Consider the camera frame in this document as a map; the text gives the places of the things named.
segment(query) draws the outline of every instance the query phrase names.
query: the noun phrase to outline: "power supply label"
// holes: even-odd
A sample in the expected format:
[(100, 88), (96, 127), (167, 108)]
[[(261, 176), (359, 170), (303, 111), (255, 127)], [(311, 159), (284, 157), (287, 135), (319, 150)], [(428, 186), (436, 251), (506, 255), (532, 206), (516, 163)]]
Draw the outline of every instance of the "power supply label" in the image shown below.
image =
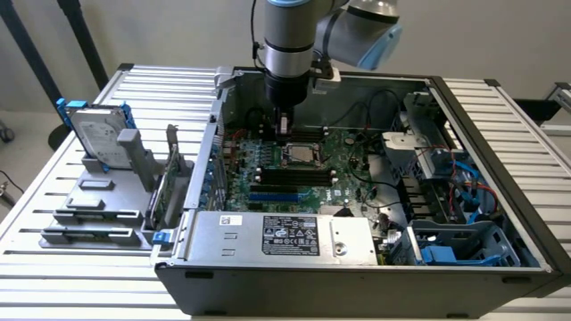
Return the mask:
[(318, 218), (264, 216), (261, 252), (319, 256)]

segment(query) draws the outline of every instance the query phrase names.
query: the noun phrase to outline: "floor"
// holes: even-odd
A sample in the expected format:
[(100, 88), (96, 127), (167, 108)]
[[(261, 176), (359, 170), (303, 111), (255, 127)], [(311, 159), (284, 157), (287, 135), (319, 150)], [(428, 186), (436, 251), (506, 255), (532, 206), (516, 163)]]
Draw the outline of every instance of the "floor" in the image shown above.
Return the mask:
[[(0, 169), (25, 190), (53, 154), (47, 137), (61, 121), (56, 113), (5, 111), (0, 111), (0, 120), (16, 135), (12, 142), (0, 142)], [(20, 197), (13, 186), (8, 186), (8, 193), (15, 199)], [(0, 221), (7, 214), (8, 209), (0, 206)]]

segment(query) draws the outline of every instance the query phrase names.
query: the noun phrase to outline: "end effector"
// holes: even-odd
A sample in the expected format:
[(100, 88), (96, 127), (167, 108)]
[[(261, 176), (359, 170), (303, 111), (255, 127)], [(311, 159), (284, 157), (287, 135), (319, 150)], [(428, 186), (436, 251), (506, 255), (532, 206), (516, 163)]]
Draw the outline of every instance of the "end effector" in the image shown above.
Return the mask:
[(279, 138), (291, 135), (293, 107), (305, 100), (311, 79), (332, 77), (330, 58), (374, 70), (390, 57), (402, 32), (396, 2), (268, 0), (265, 96), (276, 111)]

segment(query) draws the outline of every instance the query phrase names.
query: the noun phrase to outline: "black pole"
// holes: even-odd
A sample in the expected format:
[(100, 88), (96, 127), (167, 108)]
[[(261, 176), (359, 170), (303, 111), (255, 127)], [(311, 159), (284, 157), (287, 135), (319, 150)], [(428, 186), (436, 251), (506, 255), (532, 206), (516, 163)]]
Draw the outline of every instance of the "black pole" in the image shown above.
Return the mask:
[(80, 0), (57, 0), (63, 13), (68, 17), (71, 29), (80, 43), (83, 55), (88, 61), (91, 73), (96, 79), (99, 90), (103, 90), (109, 81), (105, 68), (99, 57), (97, 48), (91, 37), (88, 25), (83, 19)]
[(41, 60), (36, 46), (33, 45), (32, 39), (29, 38), (28, 31), (25, 30), (24, 24), (21, 23), (20, 17), (17, 16), (12, 0), (0, 0), (0, 16), (7, 24), (9, 33), (15, 38), (17, 47), (28, 61), (29, 67), (36, 74), (36, 78), (41, 87), (44, 88), (49, 102), (55, 106), (55, 102), (61, 98), (60, 90), (55, 85), (52, 75)]

